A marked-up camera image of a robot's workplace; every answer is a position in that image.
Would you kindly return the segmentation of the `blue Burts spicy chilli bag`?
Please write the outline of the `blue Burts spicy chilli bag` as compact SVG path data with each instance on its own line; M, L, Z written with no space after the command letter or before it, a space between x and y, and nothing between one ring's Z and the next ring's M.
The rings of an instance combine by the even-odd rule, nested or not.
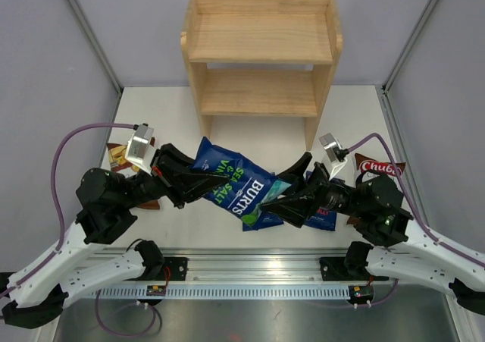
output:
M276 227L283 225L284 222L281 218L271 213L261 213L258 220L253 225L242 224L242 231L259 231L265 228Z

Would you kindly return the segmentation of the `blue Burts sea salt bag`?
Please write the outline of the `blue Burts sea salt bag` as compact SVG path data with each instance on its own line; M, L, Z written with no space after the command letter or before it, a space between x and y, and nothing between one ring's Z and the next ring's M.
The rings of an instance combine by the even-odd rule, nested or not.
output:
M247 225L253 225L265 212L262 203L277 199L290 187L241 153L217 146L206 137L199 144L192 168L228 178L228 184L205 198Z

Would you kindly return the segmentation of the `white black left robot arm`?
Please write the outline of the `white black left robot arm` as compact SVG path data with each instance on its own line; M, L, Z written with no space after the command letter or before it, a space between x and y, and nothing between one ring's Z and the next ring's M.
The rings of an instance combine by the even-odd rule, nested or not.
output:
M45 252L47 262L38 258L21 271L1 274L1 295L10 300L2 308L5 324L38 328L85 295L122 281L158 278L165 260L152 240L139 241L111 261L77 267L135 223L131 209L162 197L181 209L229 182L224 175L192 168L193 159L170 143L160 149L128 148L126 159L139 168L131 177L102 168L83 175L76 191L82 209L65 231L61 247Z

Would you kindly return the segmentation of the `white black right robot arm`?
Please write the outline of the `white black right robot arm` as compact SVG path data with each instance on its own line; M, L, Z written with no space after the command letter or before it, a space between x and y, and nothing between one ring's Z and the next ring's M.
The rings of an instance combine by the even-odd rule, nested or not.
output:
M301 227L320 208L356 219L354 229L363 241L354 241L344 269L355 279L407 279L438 290L477 314L484 313L484 254L431 229L402 208L403 192L386 174L349 187L332 178L348 150L330 150L328 169L316 162L308 180L296 191L265 202L262 208Z

